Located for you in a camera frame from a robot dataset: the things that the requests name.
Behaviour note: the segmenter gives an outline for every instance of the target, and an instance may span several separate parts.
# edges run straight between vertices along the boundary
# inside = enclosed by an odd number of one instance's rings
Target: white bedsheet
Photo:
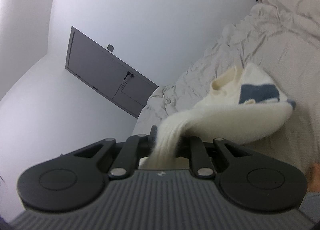
[[[160,86],[134,128],[152,125],[190,109],[208,94],[209,83],[233,65],[253,62],[296,101],[288,122],[276,133],[246,146],[306,172],[320,161],[320,0],[263,0],[237,25],[227,25],[218,42],[175,84]]]

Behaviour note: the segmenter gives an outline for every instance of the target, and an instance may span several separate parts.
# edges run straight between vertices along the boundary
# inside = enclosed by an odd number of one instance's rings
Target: white wall
[[[65,55],[73,25],[157,85],[174,82],[254,0],[54,0],[49,51]]]
[[[125,140],[135,118],[64,69],[71,26],[158,85],[174,82],[254,0],[53,0],[48,55],[0,102],[0,214],[22,211],[26,168],[105,137]]]
[[[52,0],[0,0],[0,100],[47,53]]]

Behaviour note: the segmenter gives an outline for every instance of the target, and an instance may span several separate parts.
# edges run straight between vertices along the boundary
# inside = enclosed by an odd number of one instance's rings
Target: door handle
[[[123,81],[125,81],[125,79],[127,78],[127,76],[129,76],[131,74],[131,72],[127,72],[127,75],[124,77]]]

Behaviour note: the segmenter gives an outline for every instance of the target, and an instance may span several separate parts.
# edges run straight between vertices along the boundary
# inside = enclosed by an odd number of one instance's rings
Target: black circular pad
[[[46,212],[84,207],[103,191],[105,179],[91,159],[66,155],[27,169],[18,180],[24,205]]]
[[[76,183],[77,176],[67,169],[54,169],[44,173],[39,181],[46,189],[64,190],[72,187]]]
[[[255,169],[247,175],[248,182],[261,189],[275,189],[284,183],[284,176],[274,169]]]

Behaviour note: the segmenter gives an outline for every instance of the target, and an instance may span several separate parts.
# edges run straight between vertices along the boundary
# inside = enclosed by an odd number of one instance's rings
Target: gray door
[[[66,69],[136,118],[158,87],[73,27]]]
[[[121,83],[113,100],[139,116],[153,91],[155,91],[154,87],[140,77],[131,74]]]
[[[114,61],[109,52],[76,32],[69,57],[69,69],[109,98],[116,94],[128,69]]]

